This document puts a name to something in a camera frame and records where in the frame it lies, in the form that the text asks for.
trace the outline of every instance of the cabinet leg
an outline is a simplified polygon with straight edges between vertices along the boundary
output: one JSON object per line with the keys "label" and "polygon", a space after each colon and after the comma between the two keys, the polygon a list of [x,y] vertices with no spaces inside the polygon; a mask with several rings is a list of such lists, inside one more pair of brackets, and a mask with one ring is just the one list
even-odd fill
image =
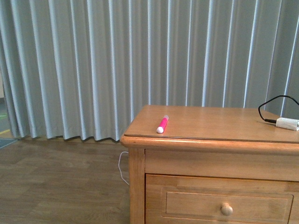
{"label": "cabinet leg", "polygon": [[144,224],[145,214],[145,176],[144,149],[129,149],[129,178],[130,178],[130,223]]}

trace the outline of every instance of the power adapter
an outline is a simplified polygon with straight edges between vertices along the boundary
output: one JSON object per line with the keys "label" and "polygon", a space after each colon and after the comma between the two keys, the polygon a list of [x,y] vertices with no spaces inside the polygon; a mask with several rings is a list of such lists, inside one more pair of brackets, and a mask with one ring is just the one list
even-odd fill
{"label": "power adapter", "polygon": [[286,98],[290,98],[292,99],[296,104],[299,105],[299,103],[293,98],[293,97],[290,97],[290,96],[287,96],[287,95],[279,95],[277,97],[274,97],[270,100],[268,100],[267,102],[263,103],[262,105],[260,105],[258,107],[258,112],[261,116],[261,118],[266,121],[266,122],[270,122],[270,123],[273,123],[273,124],[276,124],[276,127],[281,127],[281,128],[285,128],[285,129],[289,129],[289,130],[293,130],[293,131],[298,131],[299,130],[299,120],[297,119],[290,119],[290,118],[278,118],[277,120],[273,120],[273,119],[264,119],[262,114],[261,114],[261,107],[264,106],[265,104],[271,102],[272,100],[275,100],[276,98],[278,97],[286,97]]}
{"label": "power adapter", "polygon": [[276,120],[276,127],[282,127],[293,131],[299,130],[299,120],[290,118],[278,118]]}

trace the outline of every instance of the white plug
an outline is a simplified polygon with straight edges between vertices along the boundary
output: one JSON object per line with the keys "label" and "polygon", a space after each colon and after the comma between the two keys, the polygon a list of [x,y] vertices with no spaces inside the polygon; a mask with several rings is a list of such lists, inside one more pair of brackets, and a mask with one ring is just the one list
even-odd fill
{"label": "white plug", "polygon": [[299,120],[290,118],[278,118],[276,120],[276,127],[282,127],[293,131],[299,130]]}

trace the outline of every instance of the curtain fold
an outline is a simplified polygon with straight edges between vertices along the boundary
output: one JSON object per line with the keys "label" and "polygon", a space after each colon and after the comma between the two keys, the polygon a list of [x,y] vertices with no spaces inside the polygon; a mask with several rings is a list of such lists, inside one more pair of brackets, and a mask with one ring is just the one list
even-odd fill
{"label": "curtain fold", "polygon": [[[297,1],[0,0],[11,131],[119,140],[146,104],[298,99],[298,32]],[[287,99],[265,108],[299,119]]]}

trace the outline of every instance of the floor mat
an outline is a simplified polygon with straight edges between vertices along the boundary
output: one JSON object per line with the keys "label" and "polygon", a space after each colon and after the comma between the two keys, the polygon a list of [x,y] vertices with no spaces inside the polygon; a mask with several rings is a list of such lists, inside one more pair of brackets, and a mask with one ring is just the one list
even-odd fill
{"label": "floor mat", "polygon": [[5,146],[8,146],[16,141],[17,139],[0,139],[0,148],[4,148]]}

